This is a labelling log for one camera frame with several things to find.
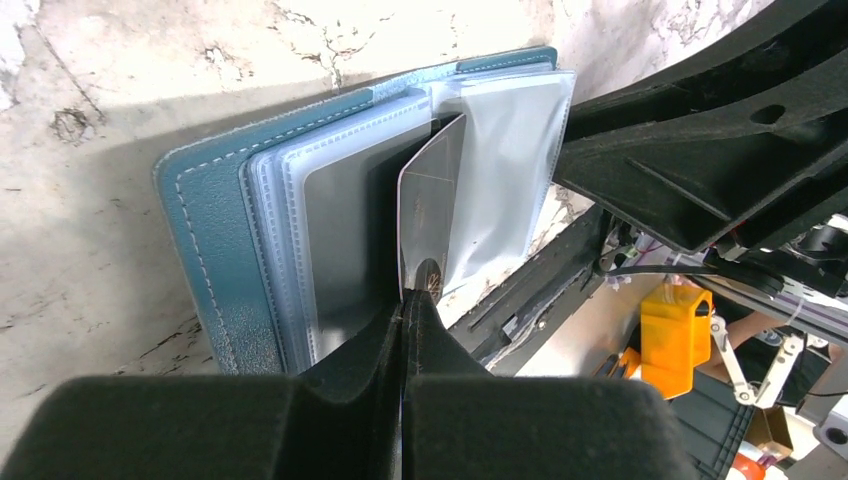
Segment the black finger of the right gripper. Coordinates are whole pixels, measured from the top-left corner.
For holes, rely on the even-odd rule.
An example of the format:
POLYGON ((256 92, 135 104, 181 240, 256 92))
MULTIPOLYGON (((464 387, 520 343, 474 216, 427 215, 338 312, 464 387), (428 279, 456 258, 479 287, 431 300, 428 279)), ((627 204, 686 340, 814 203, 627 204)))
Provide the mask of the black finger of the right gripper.
POLYGON ((576 141, 723 107, 779 86, 846 46, 845 0, 775 1, 695 55, 575 105, 566 138, 576 141))

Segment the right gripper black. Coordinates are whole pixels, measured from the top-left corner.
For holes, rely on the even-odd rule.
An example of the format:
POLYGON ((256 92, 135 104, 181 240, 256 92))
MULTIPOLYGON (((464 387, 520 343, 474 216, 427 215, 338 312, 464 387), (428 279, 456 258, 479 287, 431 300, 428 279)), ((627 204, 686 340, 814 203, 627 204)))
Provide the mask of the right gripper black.
MULTIPOLYGON (((695 252, 835 163, 847 92, 769 95, 565 144, 555 179, 666 245, 695 252)), ((847 330, 847 216, 777 249, 711 247, 704 287, 804 332, 847 330)))

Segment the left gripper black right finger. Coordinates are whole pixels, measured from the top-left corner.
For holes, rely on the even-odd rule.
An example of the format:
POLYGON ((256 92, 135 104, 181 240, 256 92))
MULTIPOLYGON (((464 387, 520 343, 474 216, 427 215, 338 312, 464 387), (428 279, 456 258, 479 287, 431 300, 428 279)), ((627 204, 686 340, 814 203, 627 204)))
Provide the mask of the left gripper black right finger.
POLYGON ((649 385, 489 373, 431 295, 403 306, 406 479, 692 479, 670 406, 649 385))

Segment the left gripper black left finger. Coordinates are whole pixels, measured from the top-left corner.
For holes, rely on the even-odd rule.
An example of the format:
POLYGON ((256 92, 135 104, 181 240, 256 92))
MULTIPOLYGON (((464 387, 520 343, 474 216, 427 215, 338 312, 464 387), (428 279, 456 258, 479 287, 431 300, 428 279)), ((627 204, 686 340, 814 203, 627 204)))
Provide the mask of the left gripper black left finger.
POLYGON ((304 373, 89 376, 37 408, 5 479, 374 479, 397 421, 398 307, 304 373))

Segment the blue leather card holder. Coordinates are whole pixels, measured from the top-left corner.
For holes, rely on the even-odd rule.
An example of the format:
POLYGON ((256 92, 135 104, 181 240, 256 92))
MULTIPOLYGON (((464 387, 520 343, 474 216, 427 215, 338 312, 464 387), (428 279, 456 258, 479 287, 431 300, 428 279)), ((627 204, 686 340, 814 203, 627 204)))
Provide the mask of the blue leather card holder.
POLYGON ((153 178, 225 374, 298 374, 414 273, 397 227, 440 236, 429 289, 528 255, 576 75, 552 47, 378 80, 167 153, 153 178))

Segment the black credit card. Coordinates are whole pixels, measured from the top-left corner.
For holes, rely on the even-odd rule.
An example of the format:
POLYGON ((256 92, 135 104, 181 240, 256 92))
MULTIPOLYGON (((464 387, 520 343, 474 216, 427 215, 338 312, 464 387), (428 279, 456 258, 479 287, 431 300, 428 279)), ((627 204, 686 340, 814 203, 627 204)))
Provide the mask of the black credit card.
POLYGON ((400 170, 396 239, 403 293, 442 296, 466 124, 464 114, 440 119, 438 131, 400 170))
POLYGON ((371 142, 310 173, 304 183, 323 359, 398 296, 396 190, 401 168, 431 137, 431 123, 371 142))

